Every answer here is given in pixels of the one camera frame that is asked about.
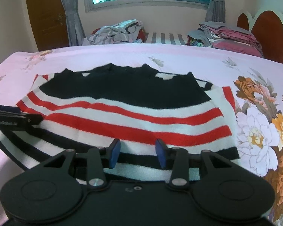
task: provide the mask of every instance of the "floral bedsheet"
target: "floral bedsheet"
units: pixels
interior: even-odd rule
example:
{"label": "floral bedsheet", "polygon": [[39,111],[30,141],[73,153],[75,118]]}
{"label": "floral bedsheet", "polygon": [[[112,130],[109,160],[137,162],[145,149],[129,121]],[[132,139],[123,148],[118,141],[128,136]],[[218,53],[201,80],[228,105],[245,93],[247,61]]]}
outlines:
{"label": "floral bedsheet", "polygon": [[146,63],[162,72],[192,72],[214,85],[230,86],[235,97],[234,135],[241,166],[273,186],[276,200],[269,220],[283,226],[283,64],[218,49],[159,44],[15,53],[0,65],[0,104],[18,102],[28,93],[36,74],[65,68],[84,71],[108,63],[132,67]]}
{"label": "floral bedsheet", "polygon": [[283,110],[272,83],[251,69],[252,77],[239,76],[236,96],[237,148],[244,168],[264,177],[276,192],[269,220],[283,225]]}

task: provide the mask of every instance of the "pink folded cloth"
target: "pink folded cloth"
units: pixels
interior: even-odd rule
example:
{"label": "pink folded cloth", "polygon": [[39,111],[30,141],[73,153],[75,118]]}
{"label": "pink folded cloth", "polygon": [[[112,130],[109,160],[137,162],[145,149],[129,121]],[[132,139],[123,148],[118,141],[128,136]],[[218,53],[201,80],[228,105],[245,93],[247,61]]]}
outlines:
{"label": "pink folded cloth", "polygon": [[255,36],[249,31],[246,31],[242,28],[235,26],[229,28],[220,25],[208,26],[205,24],[200,24],[200,26],[202,30],[207,31],[209,34],[214,34],[223,39],[231,39],[238,42],[247,43],[253,46],[254,48],[256,48],[260,52],[260,54],[263,55],[261,44],[257,41]]}
{"label": "pink folded cloth", "polygon": [[236,53],[243,53],[243,54],[248,54],[263,58],[263,55],[255,47],[243,43],[238,43],[234,40],[225,40],[225,39],[216,40],[215,42],[212,42],[212,46],[213,48],[216,49],[222,49]]}

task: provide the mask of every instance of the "red and white stripe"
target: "red and white stripe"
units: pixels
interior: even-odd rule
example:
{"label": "red and white stripe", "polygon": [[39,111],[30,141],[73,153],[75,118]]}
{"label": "red and white stripe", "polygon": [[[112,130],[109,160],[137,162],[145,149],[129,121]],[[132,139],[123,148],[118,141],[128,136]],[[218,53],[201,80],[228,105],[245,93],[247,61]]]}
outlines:
{"label": "red and white stripe", "polygon": [[48,82],[52,79],[55,74],[48,74],[48,75],[36,75],[35,79],[33,80],[33,84],[30,88],[30,91],[38,88],[39,86],[43,85],[44,83]]}
{"label": "red and white stripe", "polygon": [[93,146],[119,138],[126,153],[155,155],[157,138],[191,153],[233,146],[231,130],[213,101],[157,110],[91,97],[59,99],[36,88],[17,105],[24,112],[42,114],[43,129]]}

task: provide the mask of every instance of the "headboard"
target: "headboard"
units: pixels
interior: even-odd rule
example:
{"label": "headboard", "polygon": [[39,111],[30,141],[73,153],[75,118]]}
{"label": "headboard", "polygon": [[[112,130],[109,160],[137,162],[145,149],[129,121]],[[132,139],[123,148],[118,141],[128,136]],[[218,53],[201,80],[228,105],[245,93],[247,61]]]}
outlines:
{"label": "headboard", "polygon": [[266,59],[283,63],[283,14],[270,9],[260,9],[253,19],[243,12],[237,26],[251,31],[262,45]]}

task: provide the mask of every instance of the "white flower print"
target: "white flower print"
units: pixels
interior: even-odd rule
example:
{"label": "white flower print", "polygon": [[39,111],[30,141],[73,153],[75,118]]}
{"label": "white flower print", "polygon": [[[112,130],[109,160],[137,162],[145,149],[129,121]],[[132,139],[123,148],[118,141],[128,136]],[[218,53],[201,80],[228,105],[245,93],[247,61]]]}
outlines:
{"label": "white flower print", "polygon": [[258,176],[265,176],[269,169],[276,170],[278,158],[273,146],[278,146],[280,136],[274,124],[252,106],[247,114],[237,113],[237,149],[244,168]]}

